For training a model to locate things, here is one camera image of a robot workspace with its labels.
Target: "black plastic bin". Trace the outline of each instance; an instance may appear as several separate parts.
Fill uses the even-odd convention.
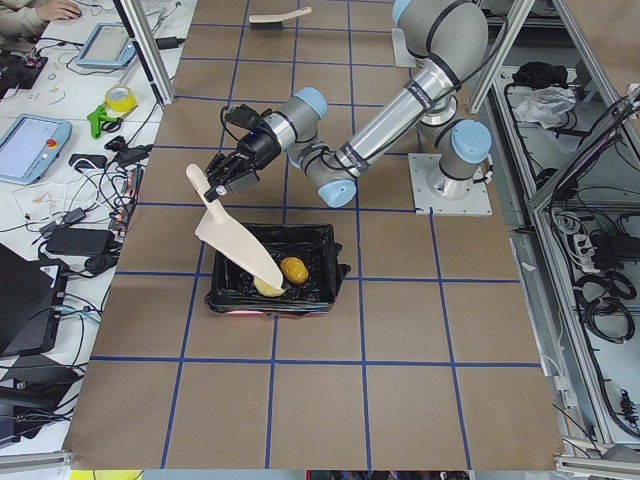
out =
[[[300,258],[309,279],[294,285],[285,278],[285,293],[276,298],[260,295],[253,275],[216,252],[211,291],[205,302],[219,313],[262,312],[305,315],[328,312],[336,301],[349,265],[338,264],[342,245],[333,238],[332,225],[244,224],[264,245],[276,264],[285,257]]]

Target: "floor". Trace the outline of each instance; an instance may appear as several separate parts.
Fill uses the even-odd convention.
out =
[[[248,15],[310,5],[279,32]],[[322,317],[213,314],[184,168],[234,142],[227,103],[314,86],[338,148],[409,78],[390,1],[200,2],[66,442],[77,468],[548,470],[562,451],[493,189],[490,218],[414,213],[410,134],[326,208],[284,159],[224,199],[240,221],[330,223],[352,267]]]

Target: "human hand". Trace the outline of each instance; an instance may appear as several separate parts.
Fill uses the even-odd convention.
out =
[[[36,7],[36,13],[43,21],[72,20],[80,18],[82,12],[71,0],[51,0],[42,7]]]

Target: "yellow object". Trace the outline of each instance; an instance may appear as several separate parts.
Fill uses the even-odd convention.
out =
[[[71,480],[142,480],[140,470],[73,470]]]
[[[265,297],[279,297],[284,293],[284,288],[273,288],[267,282],[259,279],[258,277],[253,277],[253,284],[258,290],[258,293]]]
[[[104,94],[104,102],[114,112],[127,113],[133,110],[138,101],[129,87],[114,87]]]
[[[309,278],[309,270],[298,257],[287,257],[282,260],[280,270],[294,285],[302,285]]]

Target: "yellow tape roll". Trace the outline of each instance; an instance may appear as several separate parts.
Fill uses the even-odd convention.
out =
[[[114,112],[127,113],[133,110],[138,101],[129,87],[114,87],[104,94],[104,101]]]

